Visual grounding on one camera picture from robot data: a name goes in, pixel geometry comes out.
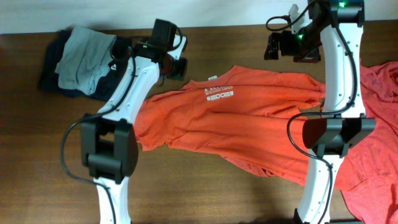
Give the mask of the orange printed t-shirt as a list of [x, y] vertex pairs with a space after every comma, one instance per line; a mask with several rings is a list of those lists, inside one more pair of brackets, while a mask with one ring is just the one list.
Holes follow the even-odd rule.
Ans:
[[259, 177], [303, 185], [308, 159], [302, 110], [321, 103], [326, 86], [304, 73], [233, 66], [218, 78], [190, 81], [146, 100], [134, 123], [143, 150], [159, 146], [217, 154]]

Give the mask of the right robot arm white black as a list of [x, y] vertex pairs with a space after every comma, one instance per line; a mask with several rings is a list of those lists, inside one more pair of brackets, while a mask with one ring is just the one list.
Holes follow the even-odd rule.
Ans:
[[375, 129], [366, 116], [360, 87], [360, 47], [363, 1], [309, 1], [293, 5], [286, 25], [272, 28], [264, 57], [291, 56], [295, 62], [325, 63], [325, 99], [317, 112], [305, 112], [303, 147], [308, 158], [303, 197], [293, 223], [330, 222], [330, 202], [336, 176], [348, 151]]

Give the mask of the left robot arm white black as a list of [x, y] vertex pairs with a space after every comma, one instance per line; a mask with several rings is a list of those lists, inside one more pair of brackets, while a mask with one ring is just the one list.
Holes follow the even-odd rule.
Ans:
[[183, 80], [187, 37], [172, 22], [156, 19], [152, 33], [129, 47], [124, 75], [106, 104], [80, 126], [81, 159], [97, 187], [101, 223], [130, 223], [128, 182], [136, 168], [133, 133], [151, 88], [165, 78]]

